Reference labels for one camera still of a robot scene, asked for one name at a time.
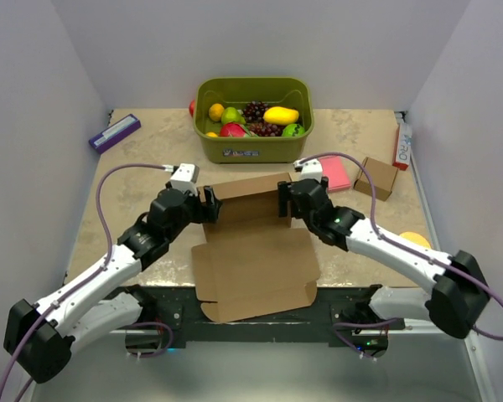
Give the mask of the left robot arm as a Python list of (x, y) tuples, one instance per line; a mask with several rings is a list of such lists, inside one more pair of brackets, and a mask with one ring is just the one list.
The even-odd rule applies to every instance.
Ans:
[(99, 337), (132, 324), (151, 327), (157, 308), (139, 292), (125, 291), (111, 300), (106, 296), (167, 254), (189, 224), (216, 222), (221, 205), (211, 186), (163, 189), (94, 265), (34, 304), (22, 299), (10, 308), (4, 349), (43, 384)]

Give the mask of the large cardboard box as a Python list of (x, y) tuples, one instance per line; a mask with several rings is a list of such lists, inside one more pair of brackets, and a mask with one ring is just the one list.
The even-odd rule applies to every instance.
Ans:
[(279, 217), (277, 186), (288, 173), (213, 185), (219, 218), (191, 250), (195, 291), (212, 322), (225, 323), (313, 304), (319, 263), (307, 229)]

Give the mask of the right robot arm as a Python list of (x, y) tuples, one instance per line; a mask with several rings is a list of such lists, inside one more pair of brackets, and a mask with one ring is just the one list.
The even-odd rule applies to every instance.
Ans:
[(405, 276), (416, 290), (375, 291), (360, 304), (362, 327), (385, 320), (411, 318), (432, 322), (453, 338), (466, 338), (490, 300), (478, 261), (470, 253), (449, 255), (415, 245), (371, 222), (349, 207), (333, 205), (325, 182), (307, 178), (277, 185), (280, 216), (301, 219), (323, 243), (363, 255)]

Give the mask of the orange round sponge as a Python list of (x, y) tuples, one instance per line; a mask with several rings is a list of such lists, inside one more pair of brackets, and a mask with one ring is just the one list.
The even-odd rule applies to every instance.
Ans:
[(405, 231), (399, 234), (399, 236), (405, 240), (408, 240), (416, 245), (422, 246), (424, 248), (431, 248), (430, 242), (421, 234), (412, 232), (412, 231)]

